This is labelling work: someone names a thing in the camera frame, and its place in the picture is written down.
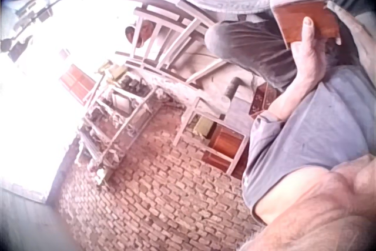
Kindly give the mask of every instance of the knee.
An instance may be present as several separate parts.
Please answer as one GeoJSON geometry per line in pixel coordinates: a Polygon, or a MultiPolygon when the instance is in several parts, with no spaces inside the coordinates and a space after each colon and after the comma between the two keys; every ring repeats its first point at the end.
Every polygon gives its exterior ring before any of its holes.
{"type": "Polygon", "coordinates": [[[226,59],[230,53],[230,31],[228,23],[211,26],[205,34],[206,48],[219,58],[226,59]]]}

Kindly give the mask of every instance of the brick floor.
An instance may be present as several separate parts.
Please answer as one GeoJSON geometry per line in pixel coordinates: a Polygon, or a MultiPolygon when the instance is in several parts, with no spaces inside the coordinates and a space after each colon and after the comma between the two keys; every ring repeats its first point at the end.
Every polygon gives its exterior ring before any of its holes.
{"type": "Polygon", "coordinates": [[[101,191],[72,167],[57,209],[85,250],[235,250],[259,229],[239,180],[193,146],[172,147],[181,114],[162,108],[101,191]]]}

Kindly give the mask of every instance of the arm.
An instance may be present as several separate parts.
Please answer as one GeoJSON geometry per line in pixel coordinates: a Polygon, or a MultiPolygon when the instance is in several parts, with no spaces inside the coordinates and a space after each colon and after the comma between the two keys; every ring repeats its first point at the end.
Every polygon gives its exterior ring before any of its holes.
{"type": "Polygon", "coordinates": [[[281,121],[286,121],[290,117],[304,97],[316,87],[325,75],[325,43],[315,40],[314,24],[308,17],[304,18],[301,38],[301,42],[291,44],[297,76],[268,109],[281,121]]]}
{"type": "Polygon", "coordinates": [[[286,91],[270,105],[268,111],[280,121],[286,121],[312,89],[310,83],[295,79],[286,91]]]}
{"type": "Polygon", "coordinates": [[[329,1],[327,7],[337,14],[339,19],[343,21],[350,30],[358,48],[360,63],[374,86],[376,86],[376,40],[371,37],[357,19],[337,4],[329,1]]]}

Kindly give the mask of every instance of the person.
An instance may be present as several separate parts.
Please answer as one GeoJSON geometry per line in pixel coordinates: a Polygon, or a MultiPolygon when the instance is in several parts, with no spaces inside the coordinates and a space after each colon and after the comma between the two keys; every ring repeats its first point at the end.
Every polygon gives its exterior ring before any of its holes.
{"type": "Polygon", "coordinates": [[[267,227],[241,251],[367,250],[376,239],[372,0],[328,9],[342,23],[337,53],[308,17],[291,51],[274,21],[222,22],[206,35],[209,50],[283,91],[251,129],[243,199],[267,227]]]}

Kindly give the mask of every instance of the chair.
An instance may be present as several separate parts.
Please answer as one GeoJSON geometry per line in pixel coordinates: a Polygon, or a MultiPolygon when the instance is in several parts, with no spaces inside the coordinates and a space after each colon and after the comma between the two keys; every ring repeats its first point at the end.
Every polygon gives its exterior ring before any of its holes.
{"type": "Polygon", "coordinates": [[[196,83],[202,77],[214,72],[219,67],[226,64],[222,59],[215,59],[212,63],[205,66],[202,70],[192,74],[188,78],[183,78],[179,74],[172,71],[174,63],[188,50],[195,42],[204,45],[204,34],[208,27],[215,24],[204,11],[188,3],[180,0],[177,5],[164,0],[130,0],[141,3],[141,7],[136,7],[133,13],[138,17],[133,36],[132,49],[130,53],[116,51],[115,54],[126,58],[125,65],[133,69],[142,69],[146,72],[157,76],[162,76],[176,82],[183,83],[190,88],[200,89],[196,83]],[[148,8],[155,7],[160,12],[151,11],[148,8]],[[166,14],[175,14],[178,19],[175,20],[166,14]],[[137,56],[136,44],[140,35],[142,22],[144,20],[152,21],[156,24],[154,31],[146,43],[147,47],[143,56],[137,56]],[[188,25],[183,24],[184,20],[190,21],[188,25]],[[159,52],[155,59],[150,59],[150,51],[155,43],[162,27],[167,27],[169,32],[164,38],[159,52]],[[173,34],[177,33],[177,38],[169,45],[173,34]]]}

